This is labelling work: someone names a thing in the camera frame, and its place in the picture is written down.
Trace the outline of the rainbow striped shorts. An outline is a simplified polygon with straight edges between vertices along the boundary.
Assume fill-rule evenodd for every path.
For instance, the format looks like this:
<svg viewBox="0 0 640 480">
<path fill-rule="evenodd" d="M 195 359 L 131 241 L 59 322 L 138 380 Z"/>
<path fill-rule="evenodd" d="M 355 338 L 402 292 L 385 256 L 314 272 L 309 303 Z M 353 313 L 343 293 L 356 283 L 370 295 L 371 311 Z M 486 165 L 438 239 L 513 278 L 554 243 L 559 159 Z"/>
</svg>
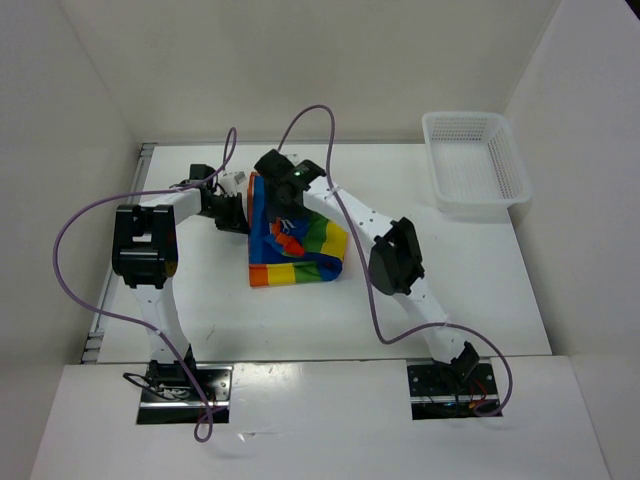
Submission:
<svg viewBox="0 0 640 480">
<path fill-rule="evenodd" d="M 306 218 L 267 218 L 265 182 L 253 173 L 247 190 L 248 278 L 252 288 L 329 282 L 343 269 L 348 233 L 313 212 Z"/>
</svg>

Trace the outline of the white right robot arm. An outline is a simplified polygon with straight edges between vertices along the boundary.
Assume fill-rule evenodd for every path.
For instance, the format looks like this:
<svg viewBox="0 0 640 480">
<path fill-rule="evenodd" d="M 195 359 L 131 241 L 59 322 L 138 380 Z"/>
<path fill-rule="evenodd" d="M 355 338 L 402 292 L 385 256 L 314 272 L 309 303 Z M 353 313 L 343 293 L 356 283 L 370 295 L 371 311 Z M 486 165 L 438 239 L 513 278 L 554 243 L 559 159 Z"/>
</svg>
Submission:
<svg viewBox="0 0 640 480">
<path fill-rule="evenodd" d="M 394 220 L 376 212 L 333 181 L 311 160 L 293 163 L 275 149 L 264 154 L 254 169 L 265 184 L 269 212 L 293 219 L 318 213 L 348 230 L 355 243 L 367 295 L 379 292 L 394 299 L 417 325 L 393 338 L 383 336 L 376 313 L 374 331 L 380 343 L 392 345 L 419 333 L 436 364 L 440 385 L 460 393 L 474 379 L 479 355 L 435 298 L 423 266 L 415 226 L 401 217 Z"/>
</svg>

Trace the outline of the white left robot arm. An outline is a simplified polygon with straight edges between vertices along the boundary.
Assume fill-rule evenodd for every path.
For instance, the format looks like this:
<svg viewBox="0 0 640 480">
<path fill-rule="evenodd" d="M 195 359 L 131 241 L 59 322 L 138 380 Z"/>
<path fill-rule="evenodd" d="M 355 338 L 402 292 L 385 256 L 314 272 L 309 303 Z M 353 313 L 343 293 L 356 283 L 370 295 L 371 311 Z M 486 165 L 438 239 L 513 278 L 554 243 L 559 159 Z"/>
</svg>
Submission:
<svg viewBox="0 0 640 480">
<path fill-rule="evenodd" d="M 212 219 L 221 231 L 249 232 L 240 193 L 246 174 L 224 173 L 213 179 L 214 172 L 205 164 L 193 164 L 189 178 L 169 192 L 116 210 L 112 267 L 131 288 L 142 321 L 149 325 L 150 383 L 164 385 L 180 400 L 196 394 L 200 376 L 173 292 L 179 262 L 177 226 L 192 216 L 202 216 Z"/>
</svg>

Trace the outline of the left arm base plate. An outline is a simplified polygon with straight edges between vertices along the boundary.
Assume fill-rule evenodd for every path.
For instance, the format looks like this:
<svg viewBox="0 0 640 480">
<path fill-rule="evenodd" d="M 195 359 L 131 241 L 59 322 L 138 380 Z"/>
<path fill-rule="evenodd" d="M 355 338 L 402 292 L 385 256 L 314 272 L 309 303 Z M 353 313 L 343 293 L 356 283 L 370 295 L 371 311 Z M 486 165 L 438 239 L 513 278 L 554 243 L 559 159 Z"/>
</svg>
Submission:
<svg viewBox="0 0 640 480">
<path fill-rule="evenodd" d="M 199 364 L 194 372 L 213 413 L 214 424 L 227 424 L 230 417 L 233 366 Z M 188 379 L 184 386 L 152 386 L 151 375 L 129 374 L 142 385 L 136 418 L 137 425 L 195 425 L 206 421 L 206 408 Z"/>
</svg>

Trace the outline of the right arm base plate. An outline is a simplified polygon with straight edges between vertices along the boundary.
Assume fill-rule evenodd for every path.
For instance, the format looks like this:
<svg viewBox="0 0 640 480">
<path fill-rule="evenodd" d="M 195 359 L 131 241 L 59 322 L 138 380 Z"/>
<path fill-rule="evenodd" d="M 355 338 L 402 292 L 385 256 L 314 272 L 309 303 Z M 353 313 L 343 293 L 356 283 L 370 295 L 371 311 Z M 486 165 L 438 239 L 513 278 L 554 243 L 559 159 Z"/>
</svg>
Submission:
<svg viewBox="0 0 640 480">
<path fill-rule="evenodd" d="M 477 418 L 501 405 L 489 362 L 481 362 L 457 392 L 433 362 L 408 363 L 406 372 L 413 420 Z"/>
</svg>

